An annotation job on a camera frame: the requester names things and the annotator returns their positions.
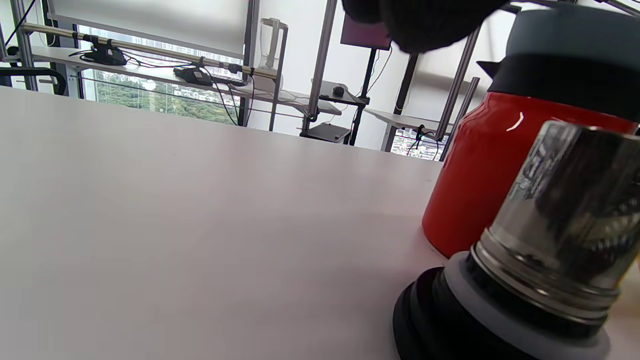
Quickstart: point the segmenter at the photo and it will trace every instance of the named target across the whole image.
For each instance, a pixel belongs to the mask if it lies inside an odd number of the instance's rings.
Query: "metal canister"
[[[521,299],[601,322],[640,250],[640,138],[547,122],[475,261]]]

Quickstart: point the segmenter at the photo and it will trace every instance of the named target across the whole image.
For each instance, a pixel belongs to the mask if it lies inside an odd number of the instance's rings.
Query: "metal pole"
[[[255,37],[258,34],[260,0],[249,0],[246,11],[246,26],[244,27],[244,58],[243,65],[251,67],[255,59]],[[247,81],[248,76],[243,75],[243,81]],[[247,126],[249,114],[249,100],[240,98],[240,108],[238,109],[238,125]]]
[[[460,58],[458,70],[456,71],[456,75],[453,78],[453,84],[451,85],[449,97],[447,98],[447,102],[444,105],[444,111],[442,112],[442,118],[440,118],[440,124],[438,125],[438,129],[436,130],[436,141],[442,141],[442,138],[444,138],[444,134],[447,131],[449,119],[451,119],[453,108],[455,107],[456,100],[458,99],[460,86],[465,80],[465,74],[467,73],[467,69],[469,68],[469,63],[471,62],[471,56],[474,53],[474,48],[476,47],[476,42],[478,41],[478,35],[480,35],[480,28],[481,26],[475,29],[474,32],[471,33],[471,35],[469,35],[469,37],[467,38],[467,43],[465,44],[465,49],[462,51],[462,58]]]
[[[364,76],[364,83],[362,84],[362,95],[360,98],[365,99],[369,92],[369,83],[371,82],[371,72],[373,71],[373,65],[376,63],[376,53],[378,50],[371,49],[369,54],[369,62],[367,63],[367,73]],[[358,106],[356,110],[356,117],[353,118],[353,130],[349,134],[349,145],[354,146],[356,144],[356,136],[358,136],[358,128],[360,128],[360,121],[362,121],[362,111],[364,105]]]
[[[627,13],[629,15],[640,17],[640,11],[639,10],[636,10],[636,9],[632,8],[631,6],[629,6],[627,4],[624,4],[624,3],[621,3],[621,2],[619,2],[617,0],[604,0],[604,1],[596,0],[596,1],[598,1],[599,3],[605,2],[605,3],[613,6],[614,8],[616,8],[618,10],[624,11],[625,13]]]
[[[418,64],[419,56],[420,54],[412,54],[409,56],[409,62],[406,64],[406,69],[404,70],[404,78],[400,84],[396,108],[394,109],[394,114],[396,115],[402,115],[402,111],[404,110],[404,103],[406,102],[406,97],[409,94],[409,88],[411,87],[413,73],[415,72],[415,67]]]
[[[0,24],[0,61],[7,57],[6,46],[4,46],[4,36],[2,35],[2,25]]]
[[[278,24],[278,34],[280,33],[280,24]],[[273,91],[273,104],[271,105],[271,118],[269,120],[269,131],[273,131],[273,126],[276,122],[276,108],[278,107],[278,100],[280,98],[280,83],[282,82],[282,67],[284,66],[284,51],[287,47],[287,37],[289,35],[289,27],[284,26],[282,30],[282,46],[280,47],[280,58],[278,59],[278,75],[275,82],[275,89]]]
[[[467,89],[467,93],[465,94],[465,99],[462,101],[462,107],[458,112],[458,116],[456,117],[456,122],[453,124],[453,128],[451,129],[451,134],[449,134],[449,138],[447,139],[447,143],[444,145],[444,150],[442,151],[442,155],[440,157],[440,161],[444,161],[447,157],[447,152],[449,152],[449,146],[453,142],[453,136],[456,134],[456,130],[458,130],[458,124],[460,120],[467,114],[469,110],[469,105],[471,105],[471,100],[474,99],[474,95],[476,94],[476,89],[478,88],[478,83],[480,83],[480,78],[471,79],[471,85]]]
[[[338,0],[327,0],[326,10],[324,11],[324,22],[322,25],[322,33],[320,34],[320,44],[318,45],[318,55],[316,58],[316,71],[311,85],[311,95],[309,96],[309,116],[315,117],[318,111],[318,100],[320,97],[320,88],[322,87],[322,78],[324,75],[324,65],[326,64],[326,56],[329,53],[329,41],[331,40],[331,31],[333,28],[333,18],[335,17],[335,9]]]
[[[22,0],[11,0],[11,10],[13,12],[13,23],[19,24],[22,16],[24,16],[24,4]],[[33,66],[33,54],[31,54],[31,41],[29,35],[18,31],[15,33],[18,40],[18,49],[20,49],[20,63],[22,67]],[[38,82],[35,76],[25,76],[24,86],[27,90],[38,91]]]
[[[35,31],[38,33],[58,35],[58,36],[67,37],[67,38],[74,37],[74,32],[71,30],[52,28],[50,26],[43,26],[43,25],[31,24],[31,23],[25,23],[24,25],[22,25],[22,31],[25,33],[31,33]],[[79,39],[82,39],[85,35],[88,35],[88,34],[77,33],[77,37]],[[88,35],[88,36],[97,38],[98,43],[100,44],[107,44],[107,40],[109,40],[108,38],[96,37],[95,35]],[[200,61],[199,56],[178,53],[177,51],[171,51],[166,49],[158,49],[156,47],[150,47],[150,46],[145,46],[140,44],[134,44],[132,42],[112,40],[111,45],[115,47],[121,47],[122,49],[142,51],[144,53],[166,56],[168,58],[174,58],[178,60],[191,61],[195,63],[198,63]],[[227,70],[229,69],[229,63],[216,61],[209,58],[204,58],[203,64],[206,66],[219,67],[221,69],[227,69]],[[251,67],[243,65],[243,66],[240,66],[240,68],[243,74],[251,74]],[[262,69],[255,69],[254,75],[267,78],[267,79],[272,79],[272,80],[275,80],[276,78],[275,71],[266,71]]]

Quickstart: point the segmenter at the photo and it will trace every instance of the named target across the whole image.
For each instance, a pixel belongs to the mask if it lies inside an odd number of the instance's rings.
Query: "gray lid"
[[[602,61],[640,71],[640,19],[559,3],[516,16],[507,56],[548,54]]]

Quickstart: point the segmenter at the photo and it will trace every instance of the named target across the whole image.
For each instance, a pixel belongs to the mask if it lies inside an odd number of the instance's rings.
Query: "black wire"
[[[229,116],[229,119],[231,120],[231,122],[234,123],[235,126],[238,126],[237,122],[234,121],[234,118],[231,116],[231,113],[227,109],[227,104],[225,104],[225,100],[222,97],[222,91],[220,90],[220,87],[218,87],[218,83],[214,82],[213,85],[216,85],[216,89],[218,89],[218,93],[220,94],[220,100],[222,101],[222,106],[225,107],[225,111],[227,112],[227,116]]]
[[[413,142],[413,144],[411,146],[409,146],[409,150],[406,152],[406,155],[409,156],[409,154],[411,153],[411,150],[413,149],[413,147],[415,146],[415,149],[417,150],[420,147],[420,141],[422,141],[422,137],[426,134],[432,134],[435,135],[432,131],[428,131],[424,134],[419,134],[417,139]],[[401,138],[407,138],[409,139],[407,136],[400,136],[400,135],[396,135],[399,136]],[[440,152],[440,142],[438,140],[434,140],[434,142],[436,143],[436,154],[433,156],[433,158],[431,159],[431,161],[435,161],[436,157],[438,156],[438,153]]]
[[[122,53],[126,55],[127,63],[129,63],[129,61],[131,61],[131,60],[134,60],[136,63],[138,63],[138,66],[146,67],[148,69],[162,69],[162,68],[176,69],[176,68],[187,67],[187,66],[191,66],[192,65],[190,63],[180,63],[178,65],[154,65],[152,63],[148,63],[146,61],[142,61],[140,59],[137,59],[137,58],[131,56],[128,52],[122,51]]]
[[[373,81],[373,84],[369,86],[369,90],[373,89],[373,86],[378,82],[378,79],[380,78],[380,76],[382,76],[382,73],[385,71],[385,67],[387,67],[387,64],[389,63],[389,59],[391,59],[391,54],[393,53],[394,53],[394,47],[392,46],[389,48],[389,56],[387,57],[385,64],[382,66],[382,70],[380,70],[380,73],[378,74],[378,77]]]
[[[186,60],[179,60],[179,59],[175,59],[175,60],[163,60],[163,59],[159,59],[159,58],[154,58],[153,56],[147,56],[147,55],[142,55],[142,54],[136,54],[136,53],[132,53],[128,50],[121,50],[123,53],[128,54],[128,55],[133,55],[133,56],[139,56],[141,58],[147,58],[147,59],[152,59],[152,60],[157,60],[157,61],[167,61],[170,63],[183,63],[186,65],[191,65],[192,63]]]
[[[436,154],[433,156],[433,159],[431,159],[431,161],[436,160],[436,157],[438,156],[439,152],[440,152],[440,142],[436,140]]]
[[[80,55],[80,54],[88,54],[90,52],[92,52],[93,50],[80,50],[80,51],[76,51],[73,54],[69,54],[69,57],[71,56],[76,56],[76,55]]]
[[[418,147],[420,146],[420,145],[416,146],[416,144],[418,144],[418,141],[420,141],[420,140],[414,141],[413,144],[411,144],[411,146],[409,146],[409,150],[406,152],[407,156],[409,156],[409,153],[411,153],[411,149],[413,149],[414,146],[415,146],[416,149],[418,149]]]
[[[213,75],[211,75],[211,73],[209,72],[209,69],[207,69],[206,67],[202,67],[201,69],[205,70],[207,72],[207,74],[209,74],[210,78],[213,78]],[[220,90],[220,87],[218,86],[218,83],[213,81],[213,85],[216,85],[216,89],[218,89],[218,93],[220,94],[220,101],[222,102],[222,106],[225,107],[225,112],[227,112],[227,116],[229,117],[231,122],[234,123],[235,126],[238,126],[238,123],[234,121],[234,118],[231,116],[231,113],[227,109],[227,104],[225,104],[225,99],[222,97],[222,91]]]
[[[234,102],[234,111],[236,112],[236,121],[238,124],[240,124],[240,115],[238,115],[238,106],[236,106],[236,98],[234,97],[234,92],[231,91],[231,86],[227,86],[227,87],[229,89],[229,95],[231,95],[231,101]]]
[[[9,35],[9,39],[4,43],[4,46],[9,45],[9,41],[11,41],[11,39],[13,38],[15,33],[18,32],[18,29],[20,29],[20,27],[22,26],[22,23],[24,22],[24,19],[27,18],[27,15],[29,15],[29,12],[31,11],[31,8],[33,7],[33,5],[35,3],[36,3],[36,0],[33,0],[31,2],[31,4],[29,4],[29,7],[27,8],[27,11],[24,12],[24,15],[22,16],[20,21],[18,21],[18,24],[15,26],[15,29],[13,29],[13,33],[11,33],[11,35]]]
[[[180,60],[160,60],[160,59],[156,59],[156,58],[152,58],[151,56],[145,56],[145,55],[140,55],[140,54],[134,54],[134,53],[130,53],[129,51],[125,51],[125,50],[120,50],[123,54],[126,54],[126,56],[129,57],[129,59],[127,59],[127,61],[129,60],[134,60],[136,63],[138,63],[138,66],[142,66],[142,67],[146,67],[149,69],[160,69],[160,68],[177,68],[177,67],[185,67],[185,66],[191,66],[193,65],[193,63],[190,62],[186,62],[186,61],[180,61]],[[167,62],[171,62],[171,63],[177,63],[176,65],[156,65],[156,64],[152,64],[149,63],[147,61],[142,61],[138,58],[136,58],[136,56],[140,56],[142,58],[148,58],[148,59],[154,59],[154,60],[158,60],[158,61],[167,61]]]

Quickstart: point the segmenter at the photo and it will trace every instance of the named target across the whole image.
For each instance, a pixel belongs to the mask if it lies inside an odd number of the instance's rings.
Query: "table surface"
[[[393,360],[442,163],[0,87],[11,360]],[[640,353],[640,275],[610,359]]]
[[[147,67],[140,67],[133,63],[127,64],[125,66],[110,66],[110,65],[102,65],[98,63],[88,63],[80,59],[79,56],[69,56],[77,51],[77,49],[70,49],[68,47],[44,47],[44,46],[33,46],[33,57],[38,61],[52,61],[56,63],[63,63],[72,67],[79,67],[81,69],[97,69],[102,71],[114,72],[117,74],[124,74],[129,76],[136,76],[138,78],[151,79],[154,81],[161,81],[169,84],[176,84],[182,86],[188,86],[191,88],[199,88],[202,90],[209,90],[213,92],[217,92],[218,89],[211,86],[204,86],[198,84],[189,84],[185,82],[183,79],[178,78],[174,73],[173,69],[170,68],[155,68],[150,69]],[[251,98],[253,93],[252,85],[242,86],[242,87],[232,87],[233,94],[236,96],[242,96]],[[225,85],[220,85],[220,90],[225,94],[230,94],[228,87]],[[273,93],[265,92],[262,90],[256,90],[253,95],[254,99],[257,101],[273,101]],[[298,110],[306,111],[309,103],[309,95],[293,92],[289,90],[280,91],[280,95],[278,96],[278,104],[291,106]],[[321,113],[328,113],[331,115],[342,115],[342,112],[336,108],[333,104],[328,101],[319,101],[318,108]]]
[[[365,109],[367,113],[375,116],[377,119],[380,119],[387,124],[391,124],[392,126],[402,128],[408,127],[410,129],[417,129],[420,125],[424,125],[424,129],[427,131],[436,131],[438,129],[439,121],[422,119],[419,117],[407,116],[407,115],[398,115],[394,113],[389,113],[387,111],[380,111],[374,109]],[[453,129],[452,125],[447,126],[447,134],[451,133]]]

